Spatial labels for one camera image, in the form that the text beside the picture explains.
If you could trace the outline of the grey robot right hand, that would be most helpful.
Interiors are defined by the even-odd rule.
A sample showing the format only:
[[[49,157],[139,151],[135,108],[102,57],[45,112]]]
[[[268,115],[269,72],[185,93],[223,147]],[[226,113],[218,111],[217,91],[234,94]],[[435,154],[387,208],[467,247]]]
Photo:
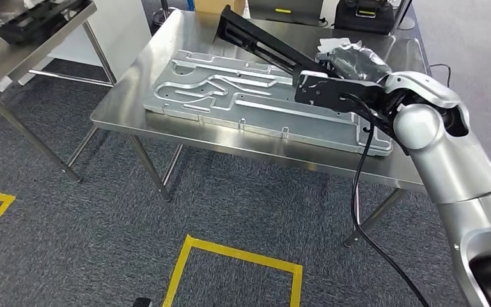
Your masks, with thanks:
[[[392,74],[391,67],[361,41],[322,38],[315,61],[342,79],[379,83]]]

